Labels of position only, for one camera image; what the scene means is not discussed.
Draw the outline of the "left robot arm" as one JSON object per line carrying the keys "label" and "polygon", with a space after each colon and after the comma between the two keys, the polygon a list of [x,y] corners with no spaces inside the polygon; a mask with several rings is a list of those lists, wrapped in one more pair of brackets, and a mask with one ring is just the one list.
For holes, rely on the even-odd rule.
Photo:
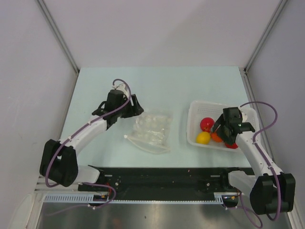
{"label": "left robot arm", "polygon": [[90,120],[64,140],[50,139],[45,143],[40,174],[47,187],[61,185],[69,187],[73,183],[88,183],[99,191],[105,186],[105,178],[99,169],[80,166],[77,156],[99,134],[107,131],[119,118],[141,115],[144,109],[135,94],[112,89],[106,101],[93,111]]}

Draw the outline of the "clear polka dot zip bag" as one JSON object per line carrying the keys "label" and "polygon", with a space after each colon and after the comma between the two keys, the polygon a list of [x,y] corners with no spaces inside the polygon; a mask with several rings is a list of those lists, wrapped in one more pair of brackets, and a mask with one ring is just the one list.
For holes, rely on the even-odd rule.
{"label": "clear polka dot zip bag", "polygon": [[171,150],[167,140],[172,120],[172,114],[166,111],[143,112],[136,117],[132,131],[124,135],[124,138],[148,153],[167,153]]}

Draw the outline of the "red fake fruit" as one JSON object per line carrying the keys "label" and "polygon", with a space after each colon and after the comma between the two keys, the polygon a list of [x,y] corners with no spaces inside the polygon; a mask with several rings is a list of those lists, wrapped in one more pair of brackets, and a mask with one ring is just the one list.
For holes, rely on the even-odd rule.
{"label": "red fake fruit", "polygon": [[238,148],[238,145],[236,143],[233,143],[232,145],[225,143],[225,146],[227,148],[230,148],[230,149],[237,149]]}
{"label": "red fake fruit", "polygon": [[214,125],[214,120],[210,117],[205,117],[200,122],[200,128],[204,132],[210,132],[213,125]]}

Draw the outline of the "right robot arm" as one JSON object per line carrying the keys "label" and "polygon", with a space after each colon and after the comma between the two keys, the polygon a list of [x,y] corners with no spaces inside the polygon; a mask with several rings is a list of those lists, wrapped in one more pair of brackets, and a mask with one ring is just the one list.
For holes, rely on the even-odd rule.
{"label": "right robot arm", "polygon": [[254,172],[254,177],[240,169],[229,172],[220,179],[224,191],[240,190],[249,197],[252,209],[258,215],[278,215],[293,210],[295,178],[284,173],[263,148],[253,108],[224,108],[211,132],[226,144],[237,144]]}

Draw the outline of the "orange fake fruit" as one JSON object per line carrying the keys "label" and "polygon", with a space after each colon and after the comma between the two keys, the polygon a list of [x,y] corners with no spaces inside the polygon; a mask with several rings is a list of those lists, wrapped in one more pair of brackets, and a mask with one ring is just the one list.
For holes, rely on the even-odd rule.
{"label": "orange fake fruit", "polygon": [[211,139],[217,143],[222,142],[223,140],[217,135],[217,133],[211,133]]}

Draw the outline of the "yellow fake fruit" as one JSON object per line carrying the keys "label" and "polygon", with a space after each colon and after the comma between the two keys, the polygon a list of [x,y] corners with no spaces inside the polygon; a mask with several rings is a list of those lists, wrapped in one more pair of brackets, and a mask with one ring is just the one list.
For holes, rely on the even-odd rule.
{"label": "yellow fake fruit", "polygon": [[198,144],[207,145],[209,144],[210,140],[211,140],[210,133],[203,131],[197,135],[195,142]]}

